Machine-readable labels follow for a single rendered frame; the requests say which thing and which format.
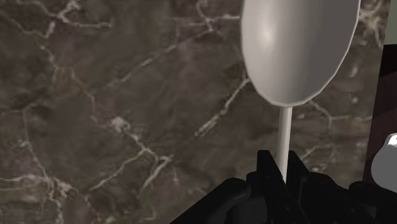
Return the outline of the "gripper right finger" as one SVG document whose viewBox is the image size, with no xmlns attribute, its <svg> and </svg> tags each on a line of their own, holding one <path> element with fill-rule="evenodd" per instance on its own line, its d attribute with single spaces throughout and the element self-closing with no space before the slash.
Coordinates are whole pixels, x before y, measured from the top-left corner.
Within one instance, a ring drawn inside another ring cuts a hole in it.
<svg viewBox="0 0 397 224">
<path fill-rule="evenodd" d="M 289 151 L 287 187 L 310 224 L 397 224 L 397 193 L 356 181 L 343 188 Z"/>
</svg>

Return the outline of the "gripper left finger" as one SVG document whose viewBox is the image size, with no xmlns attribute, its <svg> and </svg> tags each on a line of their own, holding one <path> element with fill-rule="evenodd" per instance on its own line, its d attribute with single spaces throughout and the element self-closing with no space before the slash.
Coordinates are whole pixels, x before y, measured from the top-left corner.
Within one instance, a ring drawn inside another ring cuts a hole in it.
<svg viewBox="0 0 397 224">
<path fill-rule="evenodd" d="M 288 193 L 268 150 L 246 179 L 228 178 L 169 224 L 290 224 Z"/>
</svg>

